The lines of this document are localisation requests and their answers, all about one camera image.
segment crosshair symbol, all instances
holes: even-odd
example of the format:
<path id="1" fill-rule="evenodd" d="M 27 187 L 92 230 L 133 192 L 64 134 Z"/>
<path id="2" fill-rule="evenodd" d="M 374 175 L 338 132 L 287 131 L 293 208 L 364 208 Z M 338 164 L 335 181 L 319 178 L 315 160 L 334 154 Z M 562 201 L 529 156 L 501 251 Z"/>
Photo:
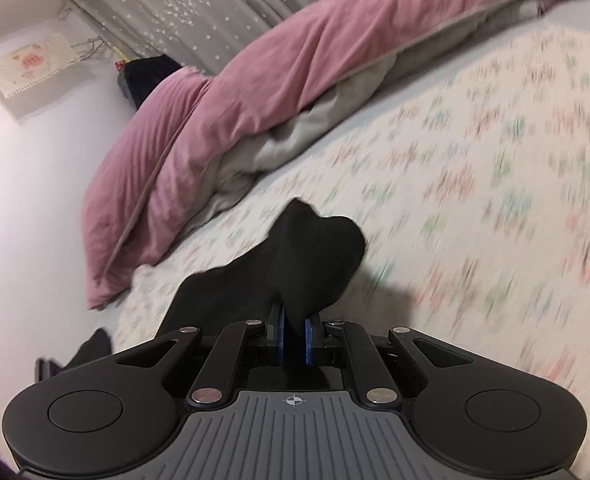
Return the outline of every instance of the crosshair symbol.
<path id="1" fill-rule="evenodd" d="M 289 398 L 284 399 L 284 402 L 290 404 L 293 408 L 295 406 L 299 406 L 302 402 L 306 402 L 301 397 L 297 397 L 296 395 L 291 395 Z"/>

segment pink blanket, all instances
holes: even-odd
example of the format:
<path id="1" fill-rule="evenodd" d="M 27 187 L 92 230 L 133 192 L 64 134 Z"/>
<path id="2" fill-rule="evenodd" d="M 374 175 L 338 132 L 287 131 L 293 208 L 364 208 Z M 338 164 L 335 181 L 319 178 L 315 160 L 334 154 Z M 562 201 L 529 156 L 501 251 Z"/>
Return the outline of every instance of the pink blanket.
<path id="1" fill-rule="evenodd" d="M 184 69 L 147 99 L 84 199 L 91 306 L 156 264 L 207 166 L 294 117 L 349 73 L 499 0 L 321 0 L 250 44 L 216 77 Z"/>

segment circular cap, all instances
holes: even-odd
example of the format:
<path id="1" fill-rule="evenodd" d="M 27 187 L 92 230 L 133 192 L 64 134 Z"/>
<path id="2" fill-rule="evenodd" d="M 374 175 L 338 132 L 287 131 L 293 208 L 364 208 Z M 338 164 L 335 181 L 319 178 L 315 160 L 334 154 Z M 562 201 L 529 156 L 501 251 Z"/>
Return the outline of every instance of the circular cap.
<path id="1" fill-rule="evenodd" d="M 366 398 L 375 404 L 388 404 L 397 400 L 397 394 L 390 388 L 373 388 L 366 393 Z"/>
<path id="2" fill-rule="evenodd" d="M 511 390 L 487 390 L 466 402 L 469 418 L 486 430 L 522 431 L 539 419 L 539 405 L 525 394 Z"/>
<path id="3" fill-rule="evenodd" d="M 211 404 L 221 400 L 222 393 L 216 388 L 200 388 L 195 390 L 192 395 L 192 400 L 200 404 Z"/>
<path id="4" fill-rule="evenodd" d="M 48 410 L 51 422 L 72 433 L 90 433 L 110 426 L 123 412 L 121 401 L 98 390 L 82 390 L 59 397 Z"/>

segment floral pattern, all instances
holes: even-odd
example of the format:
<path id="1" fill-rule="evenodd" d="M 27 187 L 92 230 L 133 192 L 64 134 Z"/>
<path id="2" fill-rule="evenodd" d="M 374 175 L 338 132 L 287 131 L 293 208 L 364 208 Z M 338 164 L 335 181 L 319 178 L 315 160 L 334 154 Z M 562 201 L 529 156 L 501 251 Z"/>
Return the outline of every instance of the floral pattern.
<path id="1" fill-rule="evenodd" d="M 294 196 L 368 239 L 325 316 L 406 324 L 561 384 L 588 415 L 573 468 L 590 476 L 589 33 L 521 36 L 259 183 L 137 271 L 116 349 L 152 338 L 182 279 L 259 243 Z"/>

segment mattress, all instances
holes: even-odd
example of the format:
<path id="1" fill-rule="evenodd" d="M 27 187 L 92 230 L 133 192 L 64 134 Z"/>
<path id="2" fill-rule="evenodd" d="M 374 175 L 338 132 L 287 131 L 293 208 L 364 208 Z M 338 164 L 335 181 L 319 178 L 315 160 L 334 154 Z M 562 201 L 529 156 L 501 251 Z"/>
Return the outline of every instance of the mattress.
<path id="1" fill-rule="evenodd" d="M 299 196 L 368 241 L 324 317 L 412 326 L 561 384 L 588 415 L 573 466 L 588 478 L 590 0 L 564 8 L 392 91 L 141 267 L 116 350 L 152 338 L 185 276 L 252 248 Z"/>

